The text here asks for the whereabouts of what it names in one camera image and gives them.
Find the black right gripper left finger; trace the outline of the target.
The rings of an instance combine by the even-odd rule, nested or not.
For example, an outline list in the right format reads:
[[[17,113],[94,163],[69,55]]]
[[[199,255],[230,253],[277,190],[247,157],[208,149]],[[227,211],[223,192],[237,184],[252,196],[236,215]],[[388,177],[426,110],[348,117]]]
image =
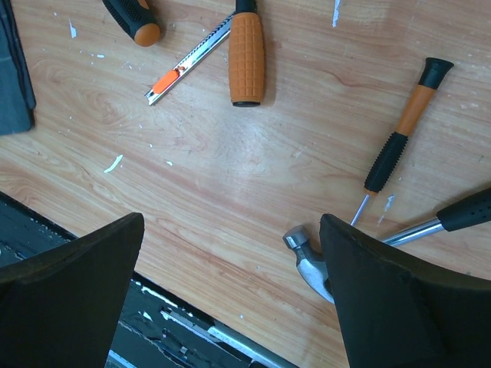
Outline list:
[[[1,269],[3,367],[102,367],[145,230],[132,212]]]

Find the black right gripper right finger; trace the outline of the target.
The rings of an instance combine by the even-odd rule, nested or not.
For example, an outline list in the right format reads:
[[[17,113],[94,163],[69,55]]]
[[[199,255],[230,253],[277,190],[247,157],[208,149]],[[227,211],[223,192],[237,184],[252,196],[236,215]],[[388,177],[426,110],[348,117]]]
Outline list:
[[[352,367],[488,367],[490,282],[386,245],[331,214],[319,237]]]

